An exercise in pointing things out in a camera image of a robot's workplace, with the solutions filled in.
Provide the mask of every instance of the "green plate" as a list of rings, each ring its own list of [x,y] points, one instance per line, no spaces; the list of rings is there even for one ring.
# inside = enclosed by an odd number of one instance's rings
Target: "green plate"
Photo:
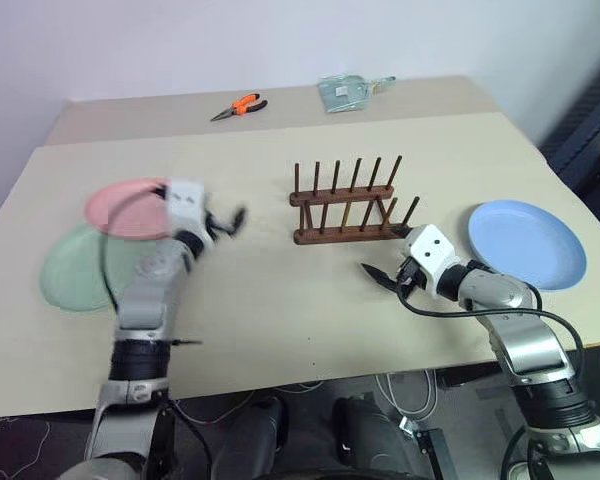
[[[90,225],[80,225],[54,245],[40,272],[40,290],[48,303],[73,312],[97,310],[109,304],[99,263],[103,235]],[[116,298],[131,281],[140,258],[152,253],[155,245],[155,241],[109,238],[107,270]]]

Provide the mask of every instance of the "blue plate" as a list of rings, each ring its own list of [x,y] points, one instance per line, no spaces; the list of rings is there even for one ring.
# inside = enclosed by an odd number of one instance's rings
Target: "blue plate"
[[[578,237],[561,220],[534,205],[497,200],[469,219],[471,247],[481,262],[541,290],[564,290],[587,270]]]

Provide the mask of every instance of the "white wall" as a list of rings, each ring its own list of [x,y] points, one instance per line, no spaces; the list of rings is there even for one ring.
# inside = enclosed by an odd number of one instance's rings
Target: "white wall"
[[[0,204],[67,99],[465,74],[540,142],[599,64],[600,0],[0,0]]]

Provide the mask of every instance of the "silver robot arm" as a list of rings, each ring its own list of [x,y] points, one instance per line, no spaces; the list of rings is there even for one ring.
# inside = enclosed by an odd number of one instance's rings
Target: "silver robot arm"
[[[434,225],[413,229],[403,254],[407,260],[398,273],[398,289],[411,291],[419,285],[433,297],[457,301],[475,311],[489,332],[529,438],[541,454],[538,471],[552,475],[538,478],[600,478],[595,474],[600,472],[600,418],[553,330],[533,312],[480,314],[490,309],[533,309],[529,287],[507,275],[461,265],[453,245]]]
[[[100,390],[85,461],[65,472],[69,479],[162,478],[171,467],[174,417],[167,405],[172,345],[200,343],[173,338],[180,295],[193,264],[231,225],[206,209],[202,183],[172,180],[164,193],[173,238],[160,240],[143,258],[118,308],[109,378]]]

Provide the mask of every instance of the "beige tabletop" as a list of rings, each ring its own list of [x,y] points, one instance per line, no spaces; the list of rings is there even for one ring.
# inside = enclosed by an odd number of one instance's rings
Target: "beige tabletop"
[[[174,349],[175,397],[493,360],[477,321],[412,315],[364,274],[360,262],[395,271],[401,241],[292,241],[295,162],[310,188],[315,160],[330,171],[340,159],[346,184],[355,158],[365,159],[364,181],[382,156],[389,161],[381,182],[399,154],[396,216],[420,195],[412,223],[438,225],[465,259],[467,220],[482,202],[531,202],[571,227],[588,270],[576,287],[545,294],[545,306],[572,322],[586,344],[600,342],[600,224],[501,113],[48,146],[36,150],[0,211],[0,415],[95,405],[109,368],[113,312],[51,307],[38,276],[53,244],[85,221],[89,195],[135,177],[202,178],[220,218],[238,205],[249,209],[241,234],[222,239],[193,269],[176,333],[204,344]],[[329,223],[340,213],[330,210]],[[422,292],[414,302],[457,308]]]

